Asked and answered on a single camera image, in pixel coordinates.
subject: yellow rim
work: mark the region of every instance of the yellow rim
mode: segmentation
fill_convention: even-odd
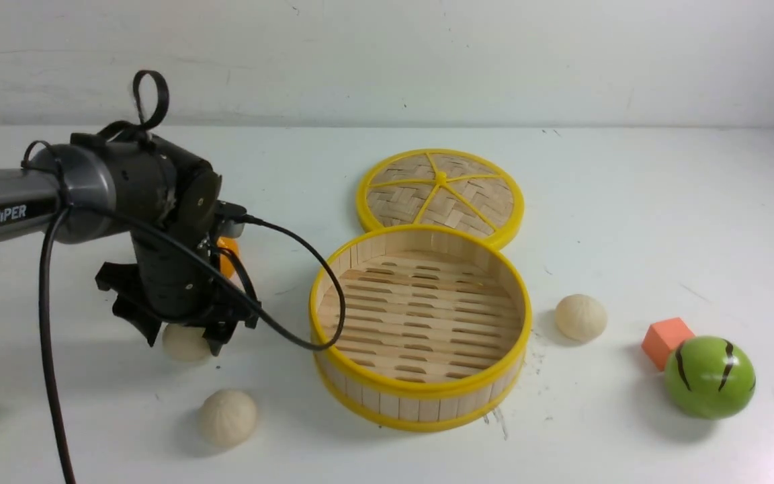
[[[334,396],[334,398],[336,398],[342,405],[344,405],[344,407],[353,411],[360,417],[378,424],[379,426],[387,426],[393,429],[408,432],[446,431],[479,419],[479,417],[482,417],[486,413],[489,413],[489,411],[494,410],[497,405],[500,405],[501,402],[503,402],[504,398],[507,398],[507,395],[509,395],[509,393],[513,390],[513,387],[515,386],[516,382],[518,382],[519,376],[521,374],[521,372],[517,373],[515,377],[513,377],[512,382],[507,385],[506,389],[503,389],[503,392],[501,392],[497,398],[489,401],[488,404],[486,404],[484,407],[478,408],[475,411],[471,411],[471,413],[462,415],[457,419],[443,420],[439,422],[411,422],[409,420],[393,419],[393,417],[387,417],[386,415],[375,413],[375,411],[369,410],[356,401],[353,401],[353,399],[348,398],[334,386],[331,380],[328,379],[327,375],[325,374],[325,369],[322,368],[322,365],[320,365],[318,362],[318,358],[314,358],[314,361],[316,362],[318,376],[320,379],[322,379],[322,383],[325,384],[325,388],[328,389],[328,392],[331,392],[331,395]]]
[[[363,180],[360,182],[359,187],[357,187],[357,196],[355,197],[354,204],[357,206],[357,217],[360,220],[360,224],[362,225],[363,229],[366,230],[366,232],[372,232],[374,230],[383,229],[384,225],[381,224],[380,221],[378,221],[378,218],[375,217],[374,214],[372,214],[371,209],[369,209],[369,204],[366,202],[366,196],[368,195],[368,191],[371,188],[374,187],[380,187],[380,186],[387,186],[387,185],[393,185],[393,184],[435,184],[435,180],[396,180],[396,181],[388,181],[386,184],[375,184],[372,185],[372,178],[375,178],[375,175],[378,175],[383,169],[390,165],[393,162],[396,162],[400,159],[404,159],[405,157],[411,157],[415,155],[424,154],[429,159],[429,162],[432,163],[432,166],[434,168],[434,171],[437,173],[438,169],[434,165],[434,162],[432,160],[431,155],[432,154],[448,154],[448,155],[455,155],[455,156],[461,156],[466,157],[467,159],[473,160],[480,165],[485,166],[486,168],[491,169],[491,171],[495,172],[495,175],[465,175],[464,177],[456,177],[451,178],[448,181],[454,182],[458,180],[464,180],[468,178],[501,178],[503,179],[504,183],[507,184],[507,187],[509,187],[509,190],[513,193],[513,212],[509,215],[509,218],[507,220],[507,223],[503,225],[503,227],[494,227],[490,221],[487,221],[486,218],[483,216],[481,219],[483,221],[486,221],[486,224],[491,226],[494,229],[494,232],[486,237],[485,239],[482,239],[483,243],[494,247],[497,250],[501,250],[504,246],[506,246],[512,239],[515,238],[516,234],[519,232],[519,226],[521,225],[521,219],[525,215],[525,200],[524,197],[521,195],[521,190],[519,189],[519,185],[515,183],[515,180],[513,180],[512,177],[510,177],[509,174],[507,174],[506,171],[503,171],[498,165],[495,165],[494,163],[488,161],[488,159],[483,159],[482,157],[476,156],[475,154],[471,153],[465,153],[464,151],[455,151],[455,150],[446,150],[441,148],[430,148],[430,149],[422,149],[422,150],[412,150],[412,151],[405,151],[405,153],[399,153],[394,156],[388,157],[381,163],[378,163],[374,166],[374,168],[370,169],[366,175],[363,176]],[[452,195],[456,195],[455,190],[450,190]],[[430,193],[429,199],[427,201],[431,201],[434,192],[437,191],[436,189],[432,190],[432,193]],[[470,205],[470,203],[467,203],[467,201],[464,202],[465,205],[469,206],[469,208],[475,212],[477,215],[482,215],[479,213],[479,210],[476,209],[475,206]],[[422,215],[422,212],[426,209],[426,206],[420,209],[420,212],[418,213],[418,217],[414,220],[414,224],[418,224],[420,222],[420,217]]]
[[[496,364],[486,368],[486,370],[483,370],[480,373],[474,374],[474,376],[469,376],[461,380],[455,380],[455,382],[442,382],[442,383],[403,382],[402,380],[394,380],[392,378],[388,378],[386,376],[383,376],[383,374],[378,374],[378,373],[375,373],[374,371],[366,370],[365,367],[360,366],[359,364],[356,364],[355,362],[351,361],[351,359],[348,358],[348,356],[345,356],[344,354],[342,354],[342,352],[340,352],[340,350],[336,349],[335,347],[331,347],[325,350],[327,358],[329,359],[329,361],[331,361],[332,365],[338,368],[342,373],[346,374],[346,376],[349,376],[353,378],[353,380],[356,380],[356,382],[359,382],[370,388],[378,389],[378,391],[380,392],[390,393],[391,395],[397,395],[400,397],[403,396],[408,398],[424,398],[424,399],[450,398],[452,396],[464,395],[464,393],[470,393],[470,392],[476,391],[478,389],[485,387],[486,385],[493,383],[495,380],[497,380],[503,375],[504,371],[512,367],[514,362],[518,361],[522,354],[524,354],[525,346],[527,344],[527,338],[529,337],[529,334],[531,334],[531,326],[533,323],[532,321],[533,312],[531,309],[531,300],[527,295],[527,288],[525,287],[525,282],[522,281],[521,276],[519,275],[519,272],[517,272],[513,264],[510,263],[510,261],[507,260],[507,258],[503,257],[503,255],[501,255],[501,252],[498,252],[497,250],[489,246],[480,244],[479,239],[476,239],[467,233],[463,233],[454,229],[449,229],[449,227],[406,225],[406,226],[387,227],[387,229],[375,230],[374,232],[363,234],[362,236],[357,237],[356,239],[348,242],[346,245],[342,245],[342,247],[338,251],[334,252],[331,255],[331,257],[328,258],[327,262],[328,264],[331,264],[338,257],[340,257],[343,252],[347,251],[352,245],[359,244],[363,240],[371,239],[379,235],[383,235],[384,233],[402,232],[407,230],[428,230],[428,231],[434,231],[434,232],[443,232],[443,233],[449,233],[449,234],[461,237],[463,239],[470,240],[471,242],[481,245],[483,248],[488,250],[492,255],[497,257],[498,260],[501,261],[501,263],[504,263],[504,266],[507,267],[507,269],[509,270],[513,278],[515,278],[516,281],[519,283],[519,288],[521,290],[521,297],[525,305],[525,314],[524,314],[525,324],[522,325],[521,333],[519,334],[519,337],[516,340],[513,348],[510,349],[509,352],[507,352],[507,355],[504,356],[504,358],[501,358],[501,361],[498,361]],[[314,342],[317,344],[323,344],[329,341],[329,337],[325,334],[325,331],[323,330],[322,325],[320,324],[320,321],[317,316],[318,315],[318,306],[317,306],[318,286],[320,282],[322,282],[322,279],[325,278],[325,276],[326,276],[325,270],[324,269],[319,270],[318,275],[316,276],[316,281],[314,281],[312,285],[312,289],[310,291],[310,330],[312,331]]]

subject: robotic arm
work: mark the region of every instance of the robotic arm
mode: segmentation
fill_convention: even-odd
[[[240,236],[246,215],[242,206],[218,199],[220,185],[211,163],[149,134],[144,123],[113,123],[99,134],[72,134],[70,143],[45,145],[31,159],[27,153],[21,169],[0,169],[0,241],[44,230],[68,199],[150,224],[218,267],[211,248],[219,237]],[[78,244],[128,230],[96,212],[75,210],[56,241]],[[136,263],[105,263],[95,281],[118,293],[113,314],[150,346],[164,321],[205,328],[215,356],[239,321],[255,327],[252,309],[234,304],[209,273],[168,242],[135,231],[131,239]],[[256,300],[249,281],[242,282]]]

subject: orange object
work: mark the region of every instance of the orange object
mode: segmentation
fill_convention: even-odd
[[[682,319],[665,319],[650,325],[647,335],[644,336],[644,342],[641,343],[641,349],[654,362],[658,371],[663,371],[667,356],[670,356],[679,344],[690,337],[695,337],[695,334]]]
[[[241,253],[237,247],[237,240],[229,239],[228,237],[220,237],[217,239],[217,246],[231,249],[237,258],[241,258]],[[224,255],[220,255],[220,272],[222,272],[226,278],[231,278],[231,276],[234,275],[234,266]]]

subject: white wall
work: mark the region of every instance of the white wall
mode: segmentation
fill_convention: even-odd
[[[774,126],[774,0],[0,0],[0,123]]]

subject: black cable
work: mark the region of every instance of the black cable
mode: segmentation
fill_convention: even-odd
[[[71,453],[68,451],[67,435],[65,435],[64,431],[65,421],[62,418],[62,407],[58,401],[58,384],[56,384],[56,372],[52,365],[52,336],[50,331],[50,260],[52,258],[52,245],[55,243],[56,233],[70,214],[70,206],[65,206],[59,210],[44,235],[44,244],[40,251],[40,275],[38,278],[38,319],[40,325],[40,358],[44,368],[46,399],[49,401],[50,414],[52,416],[52,431],[55,433],[56,446],[58,446],[58,459],[61,461],[62,473],[65,475],[65,484],[77,484],[77,478],[73,474],[73,465],[71,464]]]
[[[151,117],[148,120],[144,119],[144,112],[142,112],[142,100],[141,96],[139,95],[139,83],[145,76],[151,77],[157,86],[157,107],[155,107],[154,113],[151,114]],[[132,88],[133,97],[137,104],[139,124],[134,125],[133,123],[127,122],[126,120],[120,120],[119,122],[110,123],[110,125],[107,125],[104,129],[101,129],[101,131],[98,132],[98,135],[100,135],[105,140],[110,140],[113,138],[117,141],[136,141],[142,147],[151,147],[151,135],[148,133],[148,130],[151,128],[156,128],[156,126],[160,125],[160,123],[163,121],[163,118],[166,116],[166,113],[169,111],[169,86],[166,84],[166,80],[160,73],[157,73],[156,71],[139,71],[136,76],[133,77]],[[37,144],[41,144],[49,151],[51,151],[56,162],[55,171],[28,166],[28,156],[30,156],[32,149]],[[221,285],[223,289],[228,291],[228,293],[231,294],[234,299],[237,299],[238,303],[241,303],[248,307],[248,309],[251,309],[261,319],[264,319],[264,321],[271,328],[273,328],[274,331],[277,331],[277,333],[292,343],[297,344],[297,346],[301,346],[307,350],[312,350],[313,352],[321,352],[322,350],[326,350],[336,344],[336,342],[341,337],[342,330],[345,326],[346,313],[345,295],[342,292],[342,287],[327,261],[325,261],[325,259],[320,256],[318,251],[316,251],[312,245],[303,240],[301,236],[298,236],[298,234],[295,234],[288,229],[284,229],[283,227],[267,223],[267,221],[261,220],[260,218],[251,217],[249,215],[242,220],[246,223],[252,223],[254,225],[267,227],[267,229],[276,230],[277,232],[286,234],[287,236],[295,239],[299,244],[303,245],[307,251],[313,254],[313,256],[318,259],[319,263],[322,264],[322,267],[325,268],[325,272],[331,278],[331,282],[334,283],[337,295],[340,300],[339,320],[336,324],[336,332],[334,333],[334,336],[331,338],[331,340],[325,344],[313,344],[310,341],[306,341],[300,337],[295,336],[293,333],[291,333],[291,331],[286,330],[285,327],[282,327],[280,323],[271,318],[271,315],[268,315],[268,313],[261,308],[261,304],[258,303],[256,298],[255,288],[253,288],[252,281],[250,281],[246,269],[243,267],[243,264],[241,264],[237,254],[234,254],[234,251],[228,250],[227,248],[219,249],[215,245],[212,245],[212,249],[219,251],[221,254],[228,257],[228,260],[231,261],[232,266],[234,267],[234,271],[237,273],[237,275],[239,275],[241,284],[243,288],[245,288],[246,292],[240,291],[240,289],[237,288],[233,282],[231,282],[228,278],[225,278],[225,276],[223,276],[219,270],[213,267],[212,264],[207,263],[195,252],[188,249],[187,246],[182,245],[168,234],[156,229],[156,227],[153,227],[147,223],[143,223],[141,220],[137,220],[137,218],[119,214],[119,212],[114,212],[108,210],[107,208],[101,208],[100,206],[74,205],[73,202],[71,202],[70,192],[65,189],[67,184],[65,183],[65,176],[64,171],[62,170],[61,160],[59,159],[58,155],[56,155],[55,151],[52,149],[49,143],[46,143],[46,141],[34,141],[32,144],[30,144],[24,155],[24,161],[22,161],[21,167],[24,169],[40,169],[40,171],[47,171],[55,174],[56,178],[58,178],[59,186],[62,188],[61,193],[59,194],[61,198],[61,210],[56,213],[55,218],[49,224],[49,227],[47,227],[46,234],[44,235],[43,248],[40,252],[38,316],[40,326],[40,353],[43,362],[44,380],[46,383],[46,398],[50,405],[52,429],[55,433],[56,446],[58,446],[58,459],[61,461],[65,484],[77,484],[77,479],[74,476],[73,465],[71,464],[71,455],[70,451],[68,450],[67,435],[65,435],[64,431],[65,423],[64,419],[62,418],[61,403],[58,400],[58,384],[56,384],[55,371],[52,362],[52,336],[50,329],[50,264],[52,260],[52,246],[55,242],[56,234],[58,233],[58,230],[61,229],[62,224],[65,223],[72,211],[86,210],[89,212],[94,212],[95,214],[111,218],[118,223],[132,227],[132,229],[137,229],[143,233],[148,233],[158,239],[164,240],[167,244],[171,245],[172,248],[175,248],[176,251],[181,252],[181,254],[184,254],[184,256],[193,261],[197,266],[200,267],[200,269],[203,269],[209,273],[212,278],[215,279],[215,281],[218,281],[219,285]]]

